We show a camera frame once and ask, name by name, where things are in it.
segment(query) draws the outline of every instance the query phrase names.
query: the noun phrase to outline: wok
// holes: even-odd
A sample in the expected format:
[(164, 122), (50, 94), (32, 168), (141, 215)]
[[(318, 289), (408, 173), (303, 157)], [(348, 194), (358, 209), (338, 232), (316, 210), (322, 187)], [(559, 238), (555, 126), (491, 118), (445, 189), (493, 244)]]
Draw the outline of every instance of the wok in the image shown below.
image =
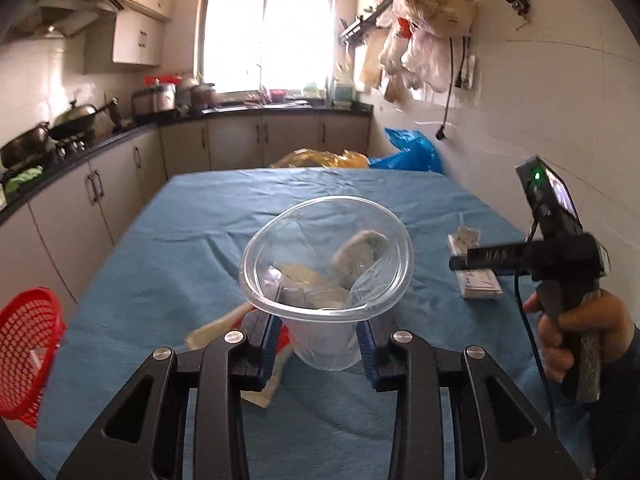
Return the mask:
[(47, 123), (39, 123), (0, 148), (0, 162), (9, 169), (23, 163), (31, 155), (45, 153), (48, 139)]
[(95, 116), (104, 111), (109, 113), (111, 121), (120, 125), (121, 118), (117, 99), (112, 99), (98, 109), (93, 105), (76, 106), (75, 100), (69, 104), (71, 108), (59, 115), (49, 130), (49, 137), (53, 140), (64, 140), (90, 130), (94, 126)]

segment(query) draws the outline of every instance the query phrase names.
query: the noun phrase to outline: black cable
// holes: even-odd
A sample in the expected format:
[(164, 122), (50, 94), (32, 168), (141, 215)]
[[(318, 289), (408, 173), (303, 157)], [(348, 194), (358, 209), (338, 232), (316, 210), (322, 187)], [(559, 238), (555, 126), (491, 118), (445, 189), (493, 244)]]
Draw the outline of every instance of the black cable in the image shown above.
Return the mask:
[(453, 38), (449, 38), (449, 51), (451, 53), (451, 81), (449, 83), (449, 94), (447, 95), (447, 105), (444, 108), (444, 119), (442, 120), (442, 124), (436, 133), (436, 139), (442, 140), (445, 139), (446, 136), (444, 134), (444, 128), (447, 124), (447, 117), (449, 116), (449, 102), (451, 101), (451, 93), (453, 92)]
[[(538, 228), (538, 222), (534, 221), (529, 231), (529, 235), (527, 236), (527, 242), (530, 242), (533, 240), (533, 235), (536, 233), (537, 228)], [(513, 291), (515, 292), (515, 295), (516, 295), (516, 303), (518, 304), (520, 317), (522, 318), (522, 322), (524, 323), (524, 328), (526, 329), (527, 336), (529, 337), (529, 343), (531, 345), (531, 351), (533, 352), (533, 358), (536, 360), (536, 367), (538, 368), (538, 373), (540, 374), (540, 380), (542, 381), (542, 386), (545, 389), (546, 402), (549, 405), (549, 419), (550, 419), (551, 431), (554, 432), (555, 436), (558, 436), (558, 424), (556, 423), (556, 406), (554, 404), (554, 400), (551, 395), (551, 387), (549, 386), (549, 381), (546, 378), (545, 370), (542, 367), (542, 359), (540, 359), (540, 352), (538, 351), (536, 338), (533, 335), (533, 330), (531, 329), (531, 325), (529, 324), (529, 319), (527, 319), (527, 314), (526, 312), (524, 312), (522, 297), (520, 296), (520, 273), (519, 272), (516, 272), (516, 275), (513, 280)]]
[[(459, 79), (462, 79), (462, 68), (465, 64), (465, 54), (466, 54), (465, 38), (462, 38), (462, 46), (463, 46), (462, 61), (460, 62), (460, 70), (458, 70)], [(438, 140), (447, 138), (447, 136), (444, 134), (444, 129), (447, 126), (447, 118), (449, 117), (449, 104), (451, 102), (451, 94), (453, 92), (453, 82), (454, 82), (453, 38), (449, 38), (449, 52), (451, 54), (451, 80), (449, 81), (449, 94), (447, 95), (447, 105), (444, 108), (444, 119), (442, 120), (442, 124), (440, 125), (440, 127), (438, 128), (438, 131), (436, 132), (436, 139)]]

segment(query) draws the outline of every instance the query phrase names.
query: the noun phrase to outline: green cloth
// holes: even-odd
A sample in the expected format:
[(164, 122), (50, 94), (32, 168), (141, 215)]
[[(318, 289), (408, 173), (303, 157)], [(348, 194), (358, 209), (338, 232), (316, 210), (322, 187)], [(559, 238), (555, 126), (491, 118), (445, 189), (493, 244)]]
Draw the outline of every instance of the green cloth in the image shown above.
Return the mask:
[(37, 176), (42, 174), (42, 166), (36, 166), (35, 168), (30, 168), (28, 170), (24, 170), (17, 176), (14, 176), (9, 182), (4, 186), (5, 194), (10, 194), (18, 191), (18, 188), (27, 182), (30, 182)]

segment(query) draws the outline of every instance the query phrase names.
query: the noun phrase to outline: blue tablecloth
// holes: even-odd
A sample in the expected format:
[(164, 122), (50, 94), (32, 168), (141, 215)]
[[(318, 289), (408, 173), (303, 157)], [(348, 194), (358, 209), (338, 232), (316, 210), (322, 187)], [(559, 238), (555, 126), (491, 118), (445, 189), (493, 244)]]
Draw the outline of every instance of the blue tablecloth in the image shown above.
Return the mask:
[[(256, 170), (179, 176), (145, 209), (96, 276), (66, 331), (40, 410), (36, 464), (55, 478), (66, 457), (140, 363), (244, 297), (238, 264), (250, 237), (310, 198), (348, 194), (391, 209), (415, 250), (411, 286), (395, 307), (400, 326), (434, 346), (486, 348), (543, 414), (545, 397), (513, 297), (465, 301), (447, 263), (447, 234), (462, 220), (486, 243), (522, 240), (489, 206), (439, 174), (385, 170)], [(532, 291), (523, 280), (523, 295)], [(590, 467), (588, 419), (555, 389), (562, 440)], [(292, 357), (268, 410), (244, 403), (252, 479), (385, 479), (395, 394), (377, 394), (362, 364), (323, 372)], [(191, 469), (193, 403), (187, 434)], [(446, 431), (449, 478), (452, 436)]]

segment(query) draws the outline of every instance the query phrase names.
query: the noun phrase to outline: hand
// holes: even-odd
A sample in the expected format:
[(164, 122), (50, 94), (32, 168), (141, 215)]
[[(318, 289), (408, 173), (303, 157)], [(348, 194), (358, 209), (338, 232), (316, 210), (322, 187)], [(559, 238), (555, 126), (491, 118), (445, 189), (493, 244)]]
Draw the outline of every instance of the hand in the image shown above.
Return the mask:
[[(552, 380), (562, 381), (574, 365), (574, 356), (562, 345), (562, 332), (602, 332), (602, 359), (610, 364), (620, 359), (628, 350), (634, 338), (636, 327), (625, 304), (613, 294), (601, 291), (599, 298), (594, 298), (581, 306), (563, 312), (558, 317), (556, 326), (546, 314), (538, 318), (538, 339), (542, 355), (545, 358), (546, 376)], [(542, 311), (542, 305), (536, 294), (524, 303), (528, 313)]]

